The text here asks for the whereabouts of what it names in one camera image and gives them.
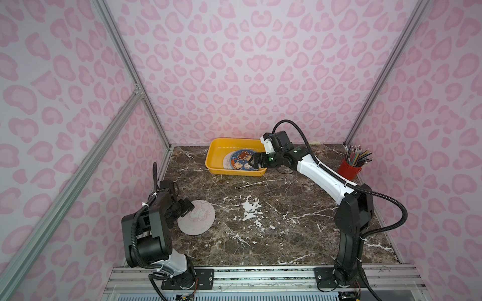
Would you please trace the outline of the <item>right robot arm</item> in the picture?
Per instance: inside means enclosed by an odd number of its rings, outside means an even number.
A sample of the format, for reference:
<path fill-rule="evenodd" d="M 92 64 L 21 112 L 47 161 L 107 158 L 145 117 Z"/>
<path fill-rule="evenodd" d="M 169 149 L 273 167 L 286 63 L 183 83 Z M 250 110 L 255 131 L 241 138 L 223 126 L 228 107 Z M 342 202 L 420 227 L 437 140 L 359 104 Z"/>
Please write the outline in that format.
<path fill-rule="evenodd" d="M 355 287 L 356 293 L 361 293 L 362 287 L 366 287 L 376 296 L 362 267 L 364 244 L 369 236 L 404 225 L 409 215 L 406 207 L 393 197 L 373 191 L 366 184 L 358 185 L 341 176 L 317 158 L 305 134 L 295 122 L 284 119 L 277 123 L 281 124 L 291 124 L 300 134 L 303 144 L 296 147 L 285 131 L 272 129 L 260 138 L 264 151 L 255 153 L 249 159 L 249 164 L 253 168 L 284 166 L 296 171 L 311 179 L 338 205 L 334 217 L 335 225 L 340 231 L 338 254 L 331 274 L 317 279 L 317 289 L 328 293 L 337 288 Z M 396 205 L 402 213 L 400 219 L 389 226 L 370 230 L 369 224 L 374 215 L 374 197 Z"/>

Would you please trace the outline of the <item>pale pink coaster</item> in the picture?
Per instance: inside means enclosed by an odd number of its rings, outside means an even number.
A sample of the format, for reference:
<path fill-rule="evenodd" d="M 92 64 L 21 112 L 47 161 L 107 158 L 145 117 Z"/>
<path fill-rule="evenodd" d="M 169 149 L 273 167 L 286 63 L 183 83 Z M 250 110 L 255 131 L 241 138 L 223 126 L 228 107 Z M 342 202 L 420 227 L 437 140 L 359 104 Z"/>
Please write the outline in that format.
<path fill-rule="evenodd" d="M 204 200 L 192 201 L 194 209 L 178 219 L 178 228 L 186 235 L 197 236 L 207 232 L 215 221 L 213 205 Z"/>

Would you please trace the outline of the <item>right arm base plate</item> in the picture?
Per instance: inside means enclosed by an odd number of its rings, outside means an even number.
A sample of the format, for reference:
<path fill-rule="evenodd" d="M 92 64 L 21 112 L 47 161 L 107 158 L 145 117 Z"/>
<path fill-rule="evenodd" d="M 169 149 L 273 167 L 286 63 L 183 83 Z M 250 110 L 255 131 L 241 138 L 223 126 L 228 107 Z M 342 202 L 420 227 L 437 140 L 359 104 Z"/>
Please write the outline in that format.
<path fill-rule="evenodd" d="M 337 288 L 366 288 L 360 272 L 355 269 L 345 272 L 341 268 L 317 267 L 313 269 L 317 288 L 323 291 Z"/>

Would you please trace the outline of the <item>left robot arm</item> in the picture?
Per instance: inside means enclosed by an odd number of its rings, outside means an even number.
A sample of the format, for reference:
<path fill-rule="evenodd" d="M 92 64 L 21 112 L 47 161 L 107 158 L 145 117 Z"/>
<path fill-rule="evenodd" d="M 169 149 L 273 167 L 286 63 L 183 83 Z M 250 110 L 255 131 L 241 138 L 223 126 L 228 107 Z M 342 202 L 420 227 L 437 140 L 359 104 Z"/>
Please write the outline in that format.
<path fill-rule="evenodd" d="M 178 185 L 159 180 L 157 163 L 153 163 L 153 190 L 141 208 L 121 219 L 124 253 L 129 267 L 149 270 L 148 280 L 161 300 L 166 300 L 158 282 L 169 282 L 182 290 L 198 289 L 198 276 L 189 256 L 173 248 L 171 229 L 175 222 L 191 213 L 195 206 L 178 198 Z"/>

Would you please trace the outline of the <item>white butterfly coaster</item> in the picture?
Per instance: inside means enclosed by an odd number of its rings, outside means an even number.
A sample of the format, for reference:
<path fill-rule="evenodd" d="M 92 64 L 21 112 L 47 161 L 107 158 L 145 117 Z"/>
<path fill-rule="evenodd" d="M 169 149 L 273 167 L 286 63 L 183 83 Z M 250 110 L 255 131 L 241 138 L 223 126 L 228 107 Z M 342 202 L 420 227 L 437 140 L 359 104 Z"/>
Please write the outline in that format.
<path fill-rule="evenodd" d="M 225 155 L 222 161 L 222 165 L 224 169 L 232 170 L 232 164 L 231 164 L 231 157 L 232 157 L 233 152 L 228 153 Z"/>

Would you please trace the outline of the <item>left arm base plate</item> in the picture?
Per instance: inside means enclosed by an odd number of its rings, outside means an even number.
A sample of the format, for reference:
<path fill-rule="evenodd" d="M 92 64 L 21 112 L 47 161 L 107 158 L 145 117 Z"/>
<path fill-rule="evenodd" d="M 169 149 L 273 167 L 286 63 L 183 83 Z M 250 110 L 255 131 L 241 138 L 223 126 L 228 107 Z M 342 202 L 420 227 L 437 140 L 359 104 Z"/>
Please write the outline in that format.
<path fill-rule="evenodd" d="M 212 290 L 215 271 L 213 268 L 195 268 L 164 280 L 162 290 Z"/>

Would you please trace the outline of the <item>blue cartoon coaster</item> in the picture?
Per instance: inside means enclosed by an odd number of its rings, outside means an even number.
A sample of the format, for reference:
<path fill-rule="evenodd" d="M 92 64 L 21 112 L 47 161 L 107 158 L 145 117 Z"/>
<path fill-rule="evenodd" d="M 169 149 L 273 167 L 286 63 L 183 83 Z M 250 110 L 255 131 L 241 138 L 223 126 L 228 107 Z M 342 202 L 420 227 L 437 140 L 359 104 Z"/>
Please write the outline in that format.
<path fill-rule="evenodd" d="M 251 160 L 252 156 L 256 152 L 251 149 L 240 149 L 233 151 L 232 157 L 231 157 L 231 164 L 233 169 L 236 171 L 256 171 L 257 168 L 254 168 L 249 164 L 249 161 Z"/>

